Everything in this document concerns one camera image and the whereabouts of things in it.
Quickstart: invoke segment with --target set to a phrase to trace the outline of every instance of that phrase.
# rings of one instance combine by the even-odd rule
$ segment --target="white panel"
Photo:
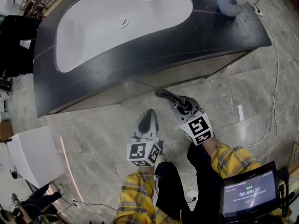
[[[16,134],[12,139],[8,148],[18,172],[37,188],[64,173],[48,126]]]
[[[56,58],[69,72],[125,42],[185,21],[191,0],[81,0],[61,18]]]

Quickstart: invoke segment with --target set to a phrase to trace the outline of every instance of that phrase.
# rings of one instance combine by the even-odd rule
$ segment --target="black pants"
[[[189,209],[178,171],[171,162],[160,163],[155,171],[159,176],[157,207],[178,221],[182,214],[183,223],[217,223],[222,178],[212,169],[211,157],[202,145],[195,146],[192,143],[187,158],[197,171],[199,196],[194,211]]]
[[[62,197],[59,192],[44,196],[48,188],[48,184],[43,186],[36,190],[26,201],[21,203],[31,218],[39,216],[45,207]]]

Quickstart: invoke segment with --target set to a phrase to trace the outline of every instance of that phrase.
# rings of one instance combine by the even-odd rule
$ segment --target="blue label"
[[[238,4],[238,2],[236,0],[229,0],[229,3],[233,4],[233,5],[237,5]]]

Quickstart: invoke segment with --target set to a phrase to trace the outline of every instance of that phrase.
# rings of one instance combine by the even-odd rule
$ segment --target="sleeve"
[[[247,149],[240,146],[231,148],[220,141],[215,147],[211,165],[222,178],[245,173],[261,166]]]
[[[126,176],[121,187],[120,206],[114,224],[155,223],[155,209],[152,201],[155,190],[154,176],[138,170]]]

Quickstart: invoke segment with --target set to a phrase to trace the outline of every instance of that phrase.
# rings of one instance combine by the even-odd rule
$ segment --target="dark countertop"
[[[38,117],[143,75],[271,45],[249,3],[229,18],[220,13],[216,0],[192,0],[193,11],[181,24],[131,40],[62,73],[53,59],[56,31],[63,14],[78,1],[65,0],[39,26],[34,58]]]

